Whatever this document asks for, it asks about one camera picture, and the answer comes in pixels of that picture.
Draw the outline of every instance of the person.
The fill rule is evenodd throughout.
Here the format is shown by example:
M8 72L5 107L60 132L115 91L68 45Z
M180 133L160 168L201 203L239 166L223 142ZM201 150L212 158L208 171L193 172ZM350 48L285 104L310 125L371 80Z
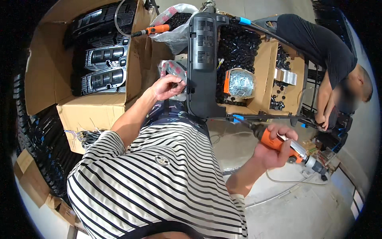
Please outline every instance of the person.
M368 102L373 86L367 71L357 63L346 44L331 30L312 24L295 14L282 14L255 20L254 23L292 43L307 53L308 58L326 68L318 91L315 120L323 131L335 126L337 109L342 98L351 97Z
M248 236L244 197L267 169L284 166L291 140L279 153L257 144L225 183L205 123L167 100L184 86L172 75L157 80L70 172L68 196L92 238ZM285 126L268 129L272 139L298 138Z

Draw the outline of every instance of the hand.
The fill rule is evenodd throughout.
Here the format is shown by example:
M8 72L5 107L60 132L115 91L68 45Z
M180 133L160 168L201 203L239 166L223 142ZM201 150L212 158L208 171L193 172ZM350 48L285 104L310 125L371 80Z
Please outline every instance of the hand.
M171 88L172 83L177 83L178 86ZM151 91L153 97L157 101L162 101L182 93L186 83L181 78L174 75L167 75L157 80L148 90Z
M253 152L252 157L256 160L260 160L265 169L283 167L290 155L290 139L297 140L298 135L296 131L290 129L285 125L283 126L271 124L268 126L268 130L270 131L269 138L272 140L277 137L277 132L280 135L286 135L289 138L289 140L283 142L280 152L271 149L268 146L265 146L264 144L259 142L255 147L255 151Z
M315 120L318 124L325 122L325 116L323 114L316 113Z
M325 132L325 131L328 129L328 127L329 127L329 117L326 117L326 116L325 116L325 121L324 121L324 123L322 124L322 126L319 126L319 127L318 127L318 130L319 130L319 131L322 131L322 132Z

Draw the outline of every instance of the striped shirt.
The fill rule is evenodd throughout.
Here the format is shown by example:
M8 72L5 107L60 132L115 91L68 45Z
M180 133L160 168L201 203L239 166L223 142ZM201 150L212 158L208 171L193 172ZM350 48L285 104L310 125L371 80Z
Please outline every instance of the striped shirt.
M244 238L244 197L225 187L212 145L193 126L151 125L125 153L105 131L68 176L68 196L92 238Z

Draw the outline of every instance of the blue tape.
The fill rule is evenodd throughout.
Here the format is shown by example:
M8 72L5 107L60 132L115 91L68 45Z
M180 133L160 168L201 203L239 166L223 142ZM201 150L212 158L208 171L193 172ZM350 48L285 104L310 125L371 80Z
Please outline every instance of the blue tape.
M251 25L251 21L249 19L247 19L247 18L240 17L239 24L241 24L241 25Z
M232 115L232 116L235 116L235 117L238 118L238 119L244 120L244 117L241 116L241 115L234 114L234 115ZM233 118L233 122L234 122L234 123L240 123L240 121L238 121L238 120L235 119L235 118Z

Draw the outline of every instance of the orange power tool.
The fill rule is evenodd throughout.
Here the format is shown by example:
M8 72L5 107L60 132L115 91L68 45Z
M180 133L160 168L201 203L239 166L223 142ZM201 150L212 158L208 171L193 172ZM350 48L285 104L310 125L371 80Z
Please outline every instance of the orange power tool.
M280 151L281 145L283 144L283 142L285 140L288 140L288 138L285 135L279 135L279 134L277 134L277 138L271 140L269 138L270 131L268 130L267 125L264 125L264 124L256 125L247 120L241 120L235 116L234 118L240 121L246 127L250 128L253 131L253 135L258 140L260 140L261 143L277 151ZM303 163L306 167L309 167L313 169L314 171L316 171L317 173L321 174L321 179L323 179L324 181L327 180L325 176L325 173L327 171L326 168L313 156L308 156L306 154L306 149L294 140L292 140L290 144L290 153L289 153L288 161L290 163Z
M145 30L137 31L131 34L131 37L136 37L141 35L151 35L155 33L163 33L163 32L172 31L172 30L173 30L173 26L171 26L170 24L164 24L159 26L150 25Z

